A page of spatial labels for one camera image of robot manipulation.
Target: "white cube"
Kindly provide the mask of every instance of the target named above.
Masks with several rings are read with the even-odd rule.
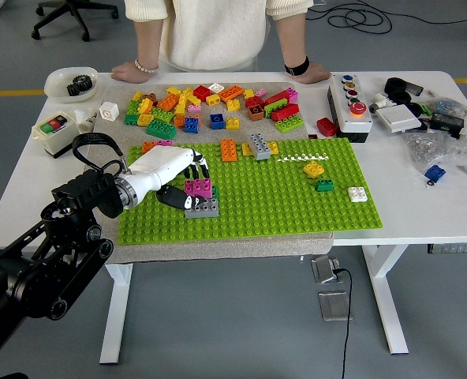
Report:
[[[120,115],[118,105],[115,103],[105,102],[99,108],[100,117],[107,121],[114,121]]]

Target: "white bowl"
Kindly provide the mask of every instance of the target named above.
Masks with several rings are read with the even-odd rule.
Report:
[[[93,87],[78,96],[70,96],[67,86],[79,75],[88,75],[92,79]],[[97,90],[97,77],[99,73],[91,67],[67,67],[57,69],[50,73],[44,84],[44,93],[57,103],[77,103],[91,98]]]

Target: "white robotic hand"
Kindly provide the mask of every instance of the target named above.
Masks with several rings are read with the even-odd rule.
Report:
[[[194,179],[199,178],[197,167],[209,178],[207,162],[199,152],[191,148],[155,146],[136,160],[127,173],[116,178],[125,209],[137,206],[149,191],[155,191],[156,198],[163,204],[178,209],[191,209],[205,202],[201,196],[192,197],[182,189],[167,185],[180,173],[189,178],[190,170]]]

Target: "hand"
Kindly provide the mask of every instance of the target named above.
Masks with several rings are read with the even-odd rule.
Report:
[[[325,81],[331,76],[330,71],[326,71],[319,63],[310,62],[309,68],[303,74],[294,77],[288,74],[294,81],[302,84],[312,84]]]
[[[149,81],[155,73],[143,73],[134,62],[125,62],[121,66],[114,67],[110,77],[116,81],[127,81],[129,83],[140,84]]]

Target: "control box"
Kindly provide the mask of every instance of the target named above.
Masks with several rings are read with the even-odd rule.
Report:
[[[332,74],[328,88],[328,103],[337,137],[350,142],[365,142],[372,128],[372,116],[368,111],[360,81],[356,75]]]

